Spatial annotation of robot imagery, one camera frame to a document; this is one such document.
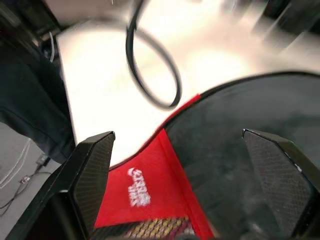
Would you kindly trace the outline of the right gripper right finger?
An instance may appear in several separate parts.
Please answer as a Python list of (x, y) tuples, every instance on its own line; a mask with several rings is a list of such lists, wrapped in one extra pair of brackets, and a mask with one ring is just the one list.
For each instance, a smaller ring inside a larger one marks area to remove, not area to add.
[(278, 135), (244, 129), (242, 138), (282, 232), (320, 240), (320, 169), (292, 141)]

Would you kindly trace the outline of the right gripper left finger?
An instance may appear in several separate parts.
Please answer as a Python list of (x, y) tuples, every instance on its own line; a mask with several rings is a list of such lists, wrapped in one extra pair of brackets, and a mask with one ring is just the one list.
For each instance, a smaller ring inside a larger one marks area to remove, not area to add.
[(79, 143), (5, 240), (89, 240), (105, 194), (115, 138), (108, 131)]

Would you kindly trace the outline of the black red paddle case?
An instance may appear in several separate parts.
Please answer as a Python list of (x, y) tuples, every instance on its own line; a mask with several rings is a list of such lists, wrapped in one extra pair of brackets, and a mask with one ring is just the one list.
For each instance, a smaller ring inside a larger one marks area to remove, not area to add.
[(244, 129), (292, 141), (320, 169), (320, 73), (252, 75), (197, 95), (110, 169), (97, 228), (188, 217), (195, 240), (319, 240), (282, 232)]

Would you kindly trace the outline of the dark bulky fabric object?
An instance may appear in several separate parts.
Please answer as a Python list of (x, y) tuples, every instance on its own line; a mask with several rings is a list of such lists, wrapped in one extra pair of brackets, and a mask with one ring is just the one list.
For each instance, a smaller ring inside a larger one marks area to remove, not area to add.
[(0, 44), (0, 122), (59, 164), (75, 141), (64, 83), (42, 54)]

